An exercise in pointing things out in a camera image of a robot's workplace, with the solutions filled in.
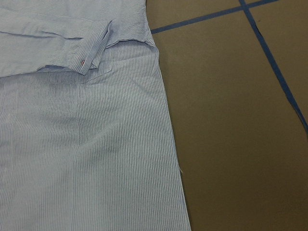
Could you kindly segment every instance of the blue and white striped shirt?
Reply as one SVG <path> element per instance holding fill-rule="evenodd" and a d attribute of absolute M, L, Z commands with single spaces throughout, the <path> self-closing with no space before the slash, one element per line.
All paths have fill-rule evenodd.
<path fill-rule="evenodd" d="M 0 231 L 190 231 L 145 0 L 0 1 Z"/>

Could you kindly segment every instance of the blue tape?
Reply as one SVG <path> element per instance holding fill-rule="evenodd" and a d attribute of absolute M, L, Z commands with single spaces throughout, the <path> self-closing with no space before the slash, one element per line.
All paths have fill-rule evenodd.
<path fill-rule="evenodd" d="M 253 8 L 253 7 L 256 7 L 256 6 L 261 6 L 261 5 L 264 5 L 264 4 L 268 4 L 268 3 L 271 3 L 271 2 L 275 2 L 275 1 L 279 1 L 279 0 L 261 0 L 261 1 L 256 1 L 256 2 L 253 2 L 253 3 L 249 3 L 249 4 L 246 4 L 248 8 Z"/>
<path fill-rule="evenodd" d="M 279 67 L 278 67 L 278 65 L 276 63 L 276 61 L 274 59 L 274 56 L 270 52 L 270 49 L 269 49 L 265 39 L 261 35 L 261 33 L 260 33 L 260 31 L 259 31 L 259 29 L 258 29 L 258 27 L 256 25 L 255 20 L 254 20 L 252 14 L 249 11 L 248 5 L 245 3 L 245 0 L 239 0 L 239 2 L 241 4 L 241 7 L 242 7 L 242 9 L 243 9 L 243 11 L 244 11 L 244 13 L 245 13 L 249 23 L 250 23 L 250 26 L 252 27 L 252 29 L 253 29 L 257 39 L 259 40 L 259 43 L 260 43 L 260 45 L 261 45 L 261 47 L 262 47 L 262 49 L 263 49 L 263 51 L 264 51 L 264 53 L 265 53 L 269 63 L 270 63 L 270 65 L 271 65 L 271 67 L 272 67 L 272 69 L 273 69 L 273 71 L 274 71 L 274 73 L 275 73 L 275 75 L 276 75 L 280 85 L 281 85 L 282 90 L 284 91 L 284 94 L 286 95 L 288 101 L 290 102 L 290 104 L 292 105 L 294 110 L 296 111 L 300 121 L 302 122 L 302 124 L 304 126 L 304 129 L 305 129 L 306 133 L 308 134 L 307 122 L 306 122 L 306 120 L 305 120 L 305 118 L 304 118 L 304 116 L 303 116 L 303 114 L 302 114 L 302 112 L 301 112 L 301 110 L 300 110 L 300 108 L 299 108 L 299 106 L 298 106 L 298 104 L 297 104 L 297 102 L 296 102 L 296 100 L 295 100 L 295 98 L 294 98 L 294 96 L 293 96 L 293 94 L 292 94 L 292 92 L 291 92 L 287 82 L 285 81 L 285 79 L 284 79 L 284 77 L 283 77 L 283 75 L 282 75 L 282 73 L 281 73 L 281 71 L 280 71 L 280 69 L 279 69 Z"/>

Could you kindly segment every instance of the shirt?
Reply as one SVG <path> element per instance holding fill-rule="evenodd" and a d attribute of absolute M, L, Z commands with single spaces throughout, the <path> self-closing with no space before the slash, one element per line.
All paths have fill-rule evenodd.
<path fill-rule="evenodd" d="M 0 2 L 0 231 L 190 231 L 144 0 Z"/>

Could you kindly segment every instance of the shirt cuff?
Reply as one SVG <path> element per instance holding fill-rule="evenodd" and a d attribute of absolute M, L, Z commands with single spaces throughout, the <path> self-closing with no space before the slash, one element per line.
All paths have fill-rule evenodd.
<path fill-rule="evenodd" d="M 68 68 L 85 75 L 98 52 L 107 45 L 111 21 L 93 22 L 73 56 Z"/>

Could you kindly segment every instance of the fabric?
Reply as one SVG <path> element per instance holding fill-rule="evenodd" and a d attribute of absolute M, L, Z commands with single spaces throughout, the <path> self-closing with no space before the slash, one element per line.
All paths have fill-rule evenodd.
<path fill-rule="evenodd" d="M 0 2 L 0 231 L 190 231 L 144 0 Z"/>

